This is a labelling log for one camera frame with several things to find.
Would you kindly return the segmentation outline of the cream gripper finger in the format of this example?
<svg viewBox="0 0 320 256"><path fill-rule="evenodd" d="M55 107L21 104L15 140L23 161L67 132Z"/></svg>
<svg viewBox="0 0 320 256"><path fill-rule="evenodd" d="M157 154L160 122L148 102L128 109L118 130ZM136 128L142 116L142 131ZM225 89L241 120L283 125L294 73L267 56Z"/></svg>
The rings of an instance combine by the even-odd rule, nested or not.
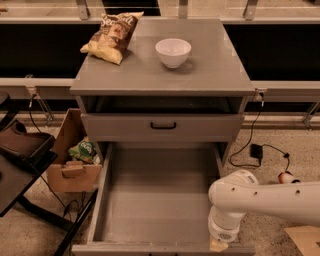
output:
<svg viewBox="0 0 320 256"><path fill-rule="evenodd" d="M212 238L210 240L209 247L212 252L222 252L228 248L228 244L226 242L222 242L215 238Z"/></svg>

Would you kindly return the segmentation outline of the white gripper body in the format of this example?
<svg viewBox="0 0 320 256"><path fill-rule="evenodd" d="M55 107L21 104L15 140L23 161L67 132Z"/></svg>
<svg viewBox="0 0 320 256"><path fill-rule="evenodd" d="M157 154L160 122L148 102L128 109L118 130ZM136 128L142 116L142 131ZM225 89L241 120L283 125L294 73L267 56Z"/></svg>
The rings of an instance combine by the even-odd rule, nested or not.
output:
<svg viewBox="0 0 320 256"><path fill-rule="evenodd" d="M208 216L210 235L222 242L233 242L240 230L241 214L229 213L212 206Z"/></svg>

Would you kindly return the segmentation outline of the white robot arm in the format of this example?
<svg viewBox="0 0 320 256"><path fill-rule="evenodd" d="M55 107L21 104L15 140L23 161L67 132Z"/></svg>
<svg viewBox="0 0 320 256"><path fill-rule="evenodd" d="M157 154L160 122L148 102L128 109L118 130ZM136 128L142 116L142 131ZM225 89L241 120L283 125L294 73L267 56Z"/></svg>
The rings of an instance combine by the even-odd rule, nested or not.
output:
<svg viewBox="0 0 320 256"><path fill-rule="evenodd" d="M222 252L237 242L255 256L301 252L285 232L289 227L320 225L320 184L261 185L246 170L235 171L209 188L210 249Z"/></svg>

